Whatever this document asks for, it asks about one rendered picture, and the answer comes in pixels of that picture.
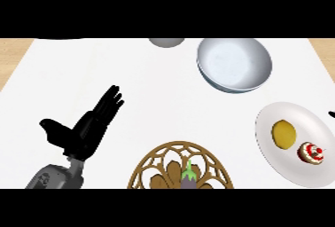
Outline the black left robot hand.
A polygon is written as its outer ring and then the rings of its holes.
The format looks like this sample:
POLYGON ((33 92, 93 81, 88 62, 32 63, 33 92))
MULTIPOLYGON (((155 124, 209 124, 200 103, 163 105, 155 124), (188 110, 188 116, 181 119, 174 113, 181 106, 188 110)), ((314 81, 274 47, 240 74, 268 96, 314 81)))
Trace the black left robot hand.
POLYGON ((91 157, 122 104, 119 87, 112 85, 94 109, 87 111, 70 129, 51 119, 39 121, 47 141, 63 148, 66 157, 79 161, 85 161, 91 157))

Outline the red and white cupcake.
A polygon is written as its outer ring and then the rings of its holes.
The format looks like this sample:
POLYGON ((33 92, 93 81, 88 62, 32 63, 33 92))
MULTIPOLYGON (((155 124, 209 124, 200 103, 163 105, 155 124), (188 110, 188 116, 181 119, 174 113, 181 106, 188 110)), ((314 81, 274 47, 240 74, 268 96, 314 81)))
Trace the red and white cupcake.
POLYGON ((324 160, 321 148, 309 142, 301 144, 296 154, 301 161, 312 165, 318 165, 324 160))

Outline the white plate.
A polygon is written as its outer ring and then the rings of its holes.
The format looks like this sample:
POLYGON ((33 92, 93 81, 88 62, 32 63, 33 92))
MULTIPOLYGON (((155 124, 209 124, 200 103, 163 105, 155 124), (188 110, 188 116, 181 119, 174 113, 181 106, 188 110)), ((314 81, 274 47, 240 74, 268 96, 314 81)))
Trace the white plate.
POLYGON ((318 117, 299 105, 277 102, 259 111, 255 137, 262 156, 277 173, 304 187, 323 187, 335 181, 335 136, 318 117), (271 127, 280 120, 295 128, 295 143, 284 150, 271 139, 271 127), (320 149, 324 160, 318 165, 301 161, 296 151, 304 142, 320 149))

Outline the pale blue bowl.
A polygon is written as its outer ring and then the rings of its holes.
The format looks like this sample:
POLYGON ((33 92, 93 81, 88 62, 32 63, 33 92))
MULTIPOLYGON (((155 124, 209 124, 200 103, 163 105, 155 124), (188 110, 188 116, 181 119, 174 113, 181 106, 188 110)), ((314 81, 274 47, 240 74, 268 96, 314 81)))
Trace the pale blue bowl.
POLYGON ((205 81, 227 93, 255 90, 271 75, 271 56, 253 38, 203 38, 196 64, 205 81))

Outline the yellow lemon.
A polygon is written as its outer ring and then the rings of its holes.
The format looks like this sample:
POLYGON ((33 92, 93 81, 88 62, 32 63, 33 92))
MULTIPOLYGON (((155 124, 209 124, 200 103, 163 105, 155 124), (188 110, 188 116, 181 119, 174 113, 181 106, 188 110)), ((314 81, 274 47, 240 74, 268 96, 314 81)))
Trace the yellow lemon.
POLYGON ((295 138, 293 125, 286 120, 277 121, 271 126, 271 139, 276 146, 283 150, 289 149, 295 143, 295 138))

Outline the brown wooden lattice basket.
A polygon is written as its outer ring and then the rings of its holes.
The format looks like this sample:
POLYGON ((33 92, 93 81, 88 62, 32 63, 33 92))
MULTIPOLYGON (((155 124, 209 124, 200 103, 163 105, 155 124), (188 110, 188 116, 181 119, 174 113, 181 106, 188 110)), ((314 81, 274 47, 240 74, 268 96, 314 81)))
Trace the brown wooden lattice basket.
POLYGON ((233 188, 219 160, 205 148, 185 141, 168 142, 147 153, 132 171, 126 188, 181 189, 180 176, 187 163, 196 173, 194 189, 212 189, 211 182, 224 189, 233 188))

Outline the white placemat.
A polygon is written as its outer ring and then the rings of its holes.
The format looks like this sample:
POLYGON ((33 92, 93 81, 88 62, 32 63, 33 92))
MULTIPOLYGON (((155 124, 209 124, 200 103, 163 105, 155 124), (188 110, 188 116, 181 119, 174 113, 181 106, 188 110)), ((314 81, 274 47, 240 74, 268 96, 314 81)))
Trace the white placemat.
POLYGON ((66 165, 45 141, 44 118, 73 126, 109 86, 124 105, 84 167, 87 188, 122 188, 146 153, 168 141, 190 141, 221 161, 237 188, 290 188, 255 141, 261 108, 302 106, 335 132, 335 83, 305 39, 265 39, 271 76, 242 94, 216 90, 196 67, 199 42, 159 48, 146 39, 36 40, 0 91, 0 188, 26 186, 47 164, 66 165))

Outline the purple eggplant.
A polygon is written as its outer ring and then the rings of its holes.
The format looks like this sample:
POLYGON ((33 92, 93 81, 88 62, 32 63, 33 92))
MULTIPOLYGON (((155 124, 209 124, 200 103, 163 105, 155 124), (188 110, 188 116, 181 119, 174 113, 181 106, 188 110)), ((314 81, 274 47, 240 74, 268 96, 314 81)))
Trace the purple eggplant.
POLYGON ((196 173, 191 171, 190 163, 181 172, 180 176, 180 188, 181 189, 194 189, 196 188, 196 173))

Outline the grey round object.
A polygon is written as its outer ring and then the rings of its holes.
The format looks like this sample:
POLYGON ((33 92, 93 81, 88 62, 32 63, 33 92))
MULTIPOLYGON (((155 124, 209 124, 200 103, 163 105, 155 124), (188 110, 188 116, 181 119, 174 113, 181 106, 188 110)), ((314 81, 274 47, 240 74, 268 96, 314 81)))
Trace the grey round object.
POLYGON ((150 43, 160 48, 171 48, 181 44, 183 38, 150 38, 150 43))

